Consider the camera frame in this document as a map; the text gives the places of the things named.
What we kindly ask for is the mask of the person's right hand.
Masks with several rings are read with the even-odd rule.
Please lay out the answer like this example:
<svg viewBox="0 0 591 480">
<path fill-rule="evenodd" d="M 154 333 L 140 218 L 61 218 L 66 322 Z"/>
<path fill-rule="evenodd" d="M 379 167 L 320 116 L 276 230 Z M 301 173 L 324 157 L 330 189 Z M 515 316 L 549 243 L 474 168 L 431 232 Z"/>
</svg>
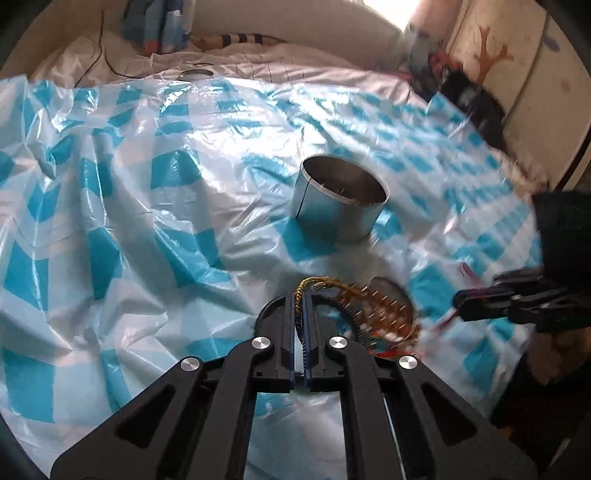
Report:
<svg viewBox="0 0 591 480">
<path fill-rule="evenodd" d="M 560 334 L 534 332 L 526 353 L 533 376 L 547 385 L 575 370 L 590 357 L 590 328 Z"/>
</svg>

